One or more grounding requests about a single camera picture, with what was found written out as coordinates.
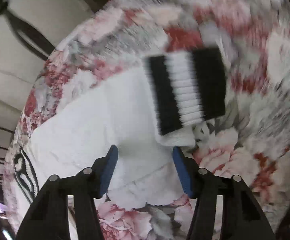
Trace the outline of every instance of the floral fabric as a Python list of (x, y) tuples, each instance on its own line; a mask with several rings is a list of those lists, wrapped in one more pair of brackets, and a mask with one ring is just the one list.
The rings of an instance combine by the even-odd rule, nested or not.
[[(268, 42), (272, 37), (279, 47)], [(226, 65), (226, 114), (196, 125), (197, 145), (184, 151), (218, 176), (240, 174), (276, 230), (290, 204), (288, 0), (110, 0), (50, 55), (22, 112), (3, 183), (15, 231), (22, 217), (13, 158), (37, 127), (103, 80), (137, 67), (135, 57), (211, 45)], [(183, 195), (169, 205), (127, 210), (107, 196), (97, 210), (105, 239), (155, 240), (185, 239), (194, 207)], [(218, 207), (215, 239), (220, 224)]]

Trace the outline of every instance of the white stripe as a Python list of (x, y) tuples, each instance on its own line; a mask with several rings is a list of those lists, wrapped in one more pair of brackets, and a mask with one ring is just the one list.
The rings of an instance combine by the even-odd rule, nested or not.
[(182, 125), (202, 122), (204, 114), (191, 54), (187, 51), (168, 53), (165, 65)]

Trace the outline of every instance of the silver pin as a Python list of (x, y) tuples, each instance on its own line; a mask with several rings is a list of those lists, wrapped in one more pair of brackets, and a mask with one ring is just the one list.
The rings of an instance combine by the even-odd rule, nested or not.
[(201, 174), (201, 175), (206, 175), (207, 174), (207, 170), (205, 168), (200, 168), (198, 170), (198, 173)]
[(56, 181), (58, 179), (58, 176), (53, 174), (48, 178), (50, 181)]
[(93, 172), (92, 168), (85, 168), (83, 169), (83, 173), (88, 175), (88, 174), (91, 174)]
[(241, 177), (239, 175), (234, 175), (232, 178), (234, 179), (234, 181), (241, 181)]

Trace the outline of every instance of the black and white striped cuff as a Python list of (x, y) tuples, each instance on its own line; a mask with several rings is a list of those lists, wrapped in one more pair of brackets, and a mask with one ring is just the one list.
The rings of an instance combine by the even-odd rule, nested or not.
[(226, 80), (218, 48), (148, 58), (161, 135), (225, 114)]

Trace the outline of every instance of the white wall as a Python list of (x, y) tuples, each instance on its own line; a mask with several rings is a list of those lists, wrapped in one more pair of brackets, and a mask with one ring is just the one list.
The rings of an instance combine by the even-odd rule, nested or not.
[[(55, 46), (91, 16), (79, 0), (9, 0), (10, 9)], [(44, 62), (24, 48), (0, 16), (0, 126), (14, 130)], [(0, 145), (8, 146), (0, 133)]]

